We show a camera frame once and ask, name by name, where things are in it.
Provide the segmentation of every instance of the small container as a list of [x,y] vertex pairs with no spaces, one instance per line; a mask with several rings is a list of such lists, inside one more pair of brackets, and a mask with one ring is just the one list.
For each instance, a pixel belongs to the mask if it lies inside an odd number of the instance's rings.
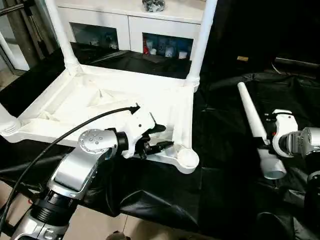
[[167,37],[160,36],[159,37],[159,43],[158,43],[158,55],[164,56],[166,53],[166,46],[167,46]]
[[188,56],[188,52],[186,52],[186,51],[179,52],[179,59],[186,59],[187,56]]
[[150,50],[150,54],[151,54],[151,55],[156,55],[156,54],[157,54],[157,49],[152,48],[152,49]]
[[165,9],[165,0],[142,0],[142,4],[149,13],[158,13]]
[[174,56],[174,47],[173,46],[167,46],[165,48],[165,57],[172,58]]

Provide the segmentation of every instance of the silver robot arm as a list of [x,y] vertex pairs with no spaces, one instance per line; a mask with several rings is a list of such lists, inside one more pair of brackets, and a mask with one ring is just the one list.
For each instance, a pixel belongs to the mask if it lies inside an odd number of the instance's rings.
[[[47,191],[24,215],[11,240],[61,240],[101,162],[117,155],[131,158],[136,152],[154,154],[173,145],[162,142],[149,146],[145,142],[150,139],[149,132],[165,130],[150,112],[140,108],[130,117],[123,131],[90,129],[80,135],[78,146],[62,159],[47,183]],[[137,146],[148,146],[150,152]]]

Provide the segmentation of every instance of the floor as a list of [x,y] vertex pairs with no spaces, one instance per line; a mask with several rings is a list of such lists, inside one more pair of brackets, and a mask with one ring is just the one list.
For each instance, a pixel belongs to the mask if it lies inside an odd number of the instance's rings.
[[16,80],[19,76],[13,75],[9,68],[0,71],[0,91]]
[[[3,206],[10,194],[11,187],[0,181],[0,206]],[[28,199],[22,194],[13,202],[8,218],[15,225],[30,207]],[[133,216],[120,214],[110,217],[92,209],[78,206],[73,214],[69,229],[63,240],[105,240],[115,231],[124,232],[131,240],[213,240],[213,238],[170,228]],[[9,240],[4,233],[0,240]]]

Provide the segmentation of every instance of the white pipe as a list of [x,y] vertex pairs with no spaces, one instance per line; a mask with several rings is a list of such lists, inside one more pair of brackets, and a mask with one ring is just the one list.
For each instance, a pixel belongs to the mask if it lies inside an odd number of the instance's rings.
[[267,132],[261,122],[256,107],[252,102],[246,85],[243,82],[239,82],[238,89],[253,137],[261,137],[265,144],[269,144],[269,141],[267,140]]
[[75,75],[77,72],[82,72],[78,59],[76,58],[68,37],[64,31],[63,24],[59,17],[58,9],[54,0],[45,0],[46,7],[48,9],[51,22],[61,47],[65,68],[68,70],[70,75]]
[[1,34],[1,32],[0,32],[0,45],[2,46],[3,51],[5,52],[6,56],[10,60],[10,62],[12,63],[13,67],[15,69],[20,69],[19,64],[18,64],[13,52],[11,51],[9,45],[7,44],[7,42],[4,38],[4,36]]
[[21,124],[19,120],[10,115],[10,113],[0,103],[0,135],[4,137],[10,136],[19,130],[20,127]]
[[202,62],[204,60],[211,26],[214,21],[217,1],[218,0],[206,0],[200,32],[196,40],[196,46],[193,54],[190,71],[188,76],[186,77],[186,84],[193,85],[194,92],[198,90],[200,84],[200,70]]
[[[269,145],[270,142],[267,140],[267,132],[252,102],[246,85],[243,82],[239,82],[238,89],[253,137],[262,138],[264,144]],[[276,180],[286,175],[287,171],[284,164],[276,155],[270,154],[268,149],[258,148],[257,150],[260,157],[260,168],[266,179]]]

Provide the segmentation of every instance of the black tarp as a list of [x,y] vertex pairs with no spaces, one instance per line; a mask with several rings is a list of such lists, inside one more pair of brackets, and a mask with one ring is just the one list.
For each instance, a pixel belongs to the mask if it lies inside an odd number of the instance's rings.
[[[81,63],[108,54],[101,49],[73,45]],[[63,70],[60,51],[0,92],[0,103],[18,116]],[[99,67],[185,78],[190,63],[125,52],[95,63]],[[237,83],[246,82],[261,116],[273,109],[287,109],[304,116],[299,128],[318,126],[320,84],[312,79],[272,73],[250,73],[216,81],[202,71],[194,95],[192,145],[200,163],[192,174],[174,166],[117,158],[105,162],[85,196],[83,205],[110,216],[129,214],[174,228],[221,239],[320,239],[309,230],[304,215],[306,169],[302,159],[283,161],[287,175],[266,180],[238,94]],[[33,159],[46,143],[0,139],[0,167]],[[48,156],[72,148],[56,146]],[[45,186],[58,163],[35,167],[26,184]],[[21,171],[0,174],[16,180]]]

